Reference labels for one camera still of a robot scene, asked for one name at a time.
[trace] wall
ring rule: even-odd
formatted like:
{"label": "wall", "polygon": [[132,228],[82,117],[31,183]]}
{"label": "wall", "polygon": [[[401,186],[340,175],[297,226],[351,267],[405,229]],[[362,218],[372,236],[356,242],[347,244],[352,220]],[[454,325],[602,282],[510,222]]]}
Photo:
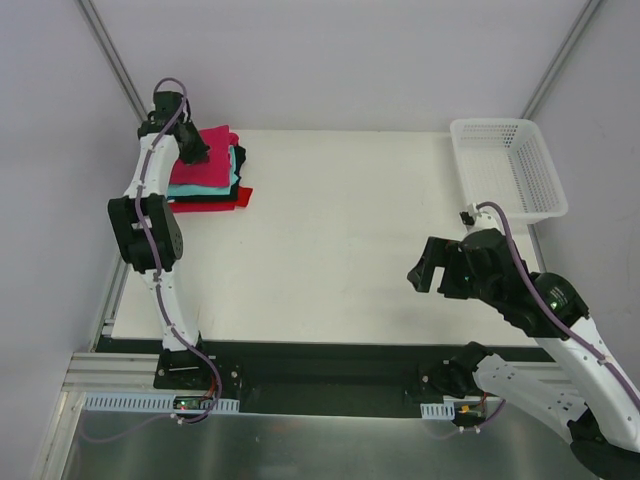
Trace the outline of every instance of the wall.
{"label": "wall", "polygon": [[96,0],[133,82],[196,124],[448,131],[519,116],[585,0]]}
{"label": "wall", "polygon": [[567,276],[640,384],[640,2],[608,2],[535,121],[569,201],[538,226],[547,268]]}
{"label": "wall", "polygon": [[28,478],[115,254],[136,120],[70,0],[0,4],[0,478]]}

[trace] red cloth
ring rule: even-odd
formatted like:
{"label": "red cloth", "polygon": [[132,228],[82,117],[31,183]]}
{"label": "red cloth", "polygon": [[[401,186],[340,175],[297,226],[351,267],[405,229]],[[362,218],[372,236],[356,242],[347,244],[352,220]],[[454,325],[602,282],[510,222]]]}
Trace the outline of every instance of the red cloth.
{"label": "red cloth", "polygon": [[180,203],[173,202],[169,204],[173,213],[191,213],[191,212],[228,212],[238,208],[246,208],[249,205],[253,188],[238,187],[238,200],[236,202],[206,202],[206,203]]}
{"label": "red cloth", "polygon": [[178,160],[173,166],[169,183],[172,185],[201,185],[203,187],[228,187],[231,157],[229,145],[237,145],[238,136],[229,131],[229,125],[200,130],[202,140],[209,147],[209,161],[185,165]]}

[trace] pink cloth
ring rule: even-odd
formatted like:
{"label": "pink cloth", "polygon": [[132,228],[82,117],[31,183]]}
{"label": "pink cloth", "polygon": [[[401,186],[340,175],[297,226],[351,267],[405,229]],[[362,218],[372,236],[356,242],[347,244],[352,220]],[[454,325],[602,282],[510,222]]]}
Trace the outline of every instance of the pink cloth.
{"label": "pink cloth", "polygon": [[209,160],[195,165],[185,165],[178,160],[173,166],[169,183],[172,185],[201,185],[203,187],[228,187],[231,158],[229,145],[238,144],[238,136],[229,131],[229,125],[200,130],[204,143],[209,145]]}

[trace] white table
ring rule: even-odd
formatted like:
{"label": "white table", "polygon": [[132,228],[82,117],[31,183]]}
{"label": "white table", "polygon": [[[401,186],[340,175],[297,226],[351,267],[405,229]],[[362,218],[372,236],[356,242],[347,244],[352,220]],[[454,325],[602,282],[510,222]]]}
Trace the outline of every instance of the white table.
{"label": "white table", "polygon": [[[186,301],[205,340],[535,345],[481,302],[418,294],[406,280],[428,236],[466,232],[449,135],[238,133],[249,207],[176,216]],[[517,232],[536,269],[526,228]],[[112,336],[162,337],[135,273]]]}

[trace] white basket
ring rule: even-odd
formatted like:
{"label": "white basket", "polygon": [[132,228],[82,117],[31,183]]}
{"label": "white basket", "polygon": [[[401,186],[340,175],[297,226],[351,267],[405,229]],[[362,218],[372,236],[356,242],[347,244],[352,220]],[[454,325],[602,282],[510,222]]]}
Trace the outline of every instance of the white basket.
{"label": "white basket", "polygon": [[467,205],[491,200],[510,220],[536,223],[567,213],[567,199],[538,126],[515,118],[451,124]]}

